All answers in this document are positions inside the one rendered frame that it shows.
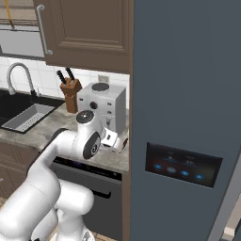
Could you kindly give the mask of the brown knife block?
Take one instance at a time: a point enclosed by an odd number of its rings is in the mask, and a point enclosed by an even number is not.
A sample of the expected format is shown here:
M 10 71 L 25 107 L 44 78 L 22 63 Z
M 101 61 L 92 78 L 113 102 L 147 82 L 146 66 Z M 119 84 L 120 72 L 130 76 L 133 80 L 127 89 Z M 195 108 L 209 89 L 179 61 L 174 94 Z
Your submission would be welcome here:
M 57 71 L 56 74 L 59 77 L 61 84 L 60 89 L 65 96 L 66 108 L 69 113 L 76 113 L 77 107 L 77 92 L 82 89 L 82 85 L 78 79 L 76 79 L 72 73 L 72 70 L 67 67 L 66 72 L 68 77 L 64 77 L 61 71 Z

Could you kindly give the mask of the grey sink strainer tray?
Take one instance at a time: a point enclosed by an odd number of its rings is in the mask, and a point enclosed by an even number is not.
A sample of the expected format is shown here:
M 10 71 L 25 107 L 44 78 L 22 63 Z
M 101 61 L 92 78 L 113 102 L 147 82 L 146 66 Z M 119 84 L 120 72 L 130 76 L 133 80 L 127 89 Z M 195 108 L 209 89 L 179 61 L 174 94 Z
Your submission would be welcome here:
M 25 133 L 53 110 L 54 108 L 49 105 L 33 104 L 21 114 L 7 121 L 2 127 L 11 131 Z

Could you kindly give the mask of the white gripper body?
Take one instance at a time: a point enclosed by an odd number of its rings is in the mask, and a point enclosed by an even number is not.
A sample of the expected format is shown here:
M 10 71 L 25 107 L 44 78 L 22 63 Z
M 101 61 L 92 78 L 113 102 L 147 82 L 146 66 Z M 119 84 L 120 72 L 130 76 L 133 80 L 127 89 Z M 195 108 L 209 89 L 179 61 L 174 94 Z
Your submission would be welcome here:
M 111 147 L 111 150 L 115 153 L 121 153 L 123 151 L 123 141 L 128 137 L 128 134 L 123 136 L 115 136 L 114 144 Z

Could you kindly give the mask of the brown base cupboards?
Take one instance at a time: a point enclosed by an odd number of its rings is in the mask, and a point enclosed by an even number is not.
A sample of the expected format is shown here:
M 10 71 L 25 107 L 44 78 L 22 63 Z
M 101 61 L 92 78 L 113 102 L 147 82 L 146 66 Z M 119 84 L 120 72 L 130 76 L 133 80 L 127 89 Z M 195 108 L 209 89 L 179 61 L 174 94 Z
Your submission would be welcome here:
M 25 180 L 39 152 L 0 141 L 0 197 L 7 199 Z

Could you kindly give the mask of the dark grey dishwasher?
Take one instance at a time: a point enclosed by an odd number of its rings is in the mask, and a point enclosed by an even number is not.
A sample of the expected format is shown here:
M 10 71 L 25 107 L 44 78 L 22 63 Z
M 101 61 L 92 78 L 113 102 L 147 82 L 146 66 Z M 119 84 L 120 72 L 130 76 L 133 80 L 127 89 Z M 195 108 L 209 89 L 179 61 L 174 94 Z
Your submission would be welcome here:
M 121 174 L 60 157 L 54 160 L 51 169 L 59 179 L 112 193 L 110 199 L 94 195 L 93 207 L 83 219 L 91 231 L 122 241 Z

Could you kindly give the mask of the black sink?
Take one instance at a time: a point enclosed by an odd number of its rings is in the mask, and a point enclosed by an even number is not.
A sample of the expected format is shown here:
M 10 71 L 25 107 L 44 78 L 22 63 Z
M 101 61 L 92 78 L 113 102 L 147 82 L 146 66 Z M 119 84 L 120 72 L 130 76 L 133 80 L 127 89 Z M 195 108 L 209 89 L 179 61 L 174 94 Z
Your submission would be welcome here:
M 2 125 L 5 124 L 7 121 L 11 120 L 12 118 L 16 117 L 17 115 L 21 114 L 23 111 L 25 111 L 28 107 L 30 107 L 33 104 L 44 104 L 44 105 L 52 106 L 54 110 L 47 115 L 49 116 L 57 108 L 63 105 L 64 101 L 59 99 L 42 97 L 42 96 L 40 97 L 33 96 L 28 93 L 20 93 L 20 92 L 16 92 L 14 95 L 10 95 L 7 90 L 0 89 L 0 128 L 4 130 L 8 130 L 3 128 Z

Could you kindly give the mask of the dark grey fridge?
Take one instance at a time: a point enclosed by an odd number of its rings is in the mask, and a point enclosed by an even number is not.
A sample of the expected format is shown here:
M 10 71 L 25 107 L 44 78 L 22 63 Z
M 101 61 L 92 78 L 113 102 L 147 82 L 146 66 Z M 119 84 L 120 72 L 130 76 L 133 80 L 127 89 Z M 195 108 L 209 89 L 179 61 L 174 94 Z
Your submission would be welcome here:
M 135 0 L 130 241 L 207 241 L 241 153 L 241 0 Z

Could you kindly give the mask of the window with blind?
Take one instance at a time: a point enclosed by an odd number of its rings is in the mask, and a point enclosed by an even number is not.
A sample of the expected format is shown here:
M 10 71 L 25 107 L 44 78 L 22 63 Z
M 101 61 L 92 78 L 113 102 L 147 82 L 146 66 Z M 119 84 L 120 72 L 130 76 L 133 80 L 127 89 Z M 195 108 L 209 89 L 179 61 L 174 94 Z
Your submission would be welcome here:
M 0 0 L 0 56 L 44 59 L 33 0 Z

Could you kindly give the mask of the white coffee machine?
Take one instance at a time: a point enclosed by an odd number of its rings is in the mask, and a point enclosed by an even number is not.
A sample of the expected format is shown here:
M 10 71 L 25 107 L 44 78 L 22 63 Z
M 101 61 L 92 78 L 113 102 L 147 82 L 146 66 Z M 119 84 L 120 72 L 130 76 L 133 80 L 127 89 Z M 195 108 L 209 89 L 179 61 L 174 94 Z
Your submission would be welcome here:
M 118 133 L 126 124 L 126 88 L 107 83 L 90 83 L 77 92 L 78 111 L 94 111 L 104 127 Z

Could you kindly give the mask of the brown cupboard door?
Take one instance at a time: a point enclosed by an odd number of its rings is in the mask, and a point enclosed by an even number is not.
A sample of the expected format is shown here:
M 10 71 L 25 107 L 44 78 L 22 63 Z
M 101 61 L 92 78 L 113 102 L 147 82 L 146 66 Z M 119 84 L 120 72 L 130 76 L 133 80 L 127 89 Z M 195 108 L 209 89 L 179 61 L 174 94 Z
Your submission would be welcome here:
M 100 72 L 131 71 L 134 0 L 33 3 L 35 11 L 38 5 L 45 5 L 41 18 L 47 47 L 53 51 L 44 53 L 46 64 Z

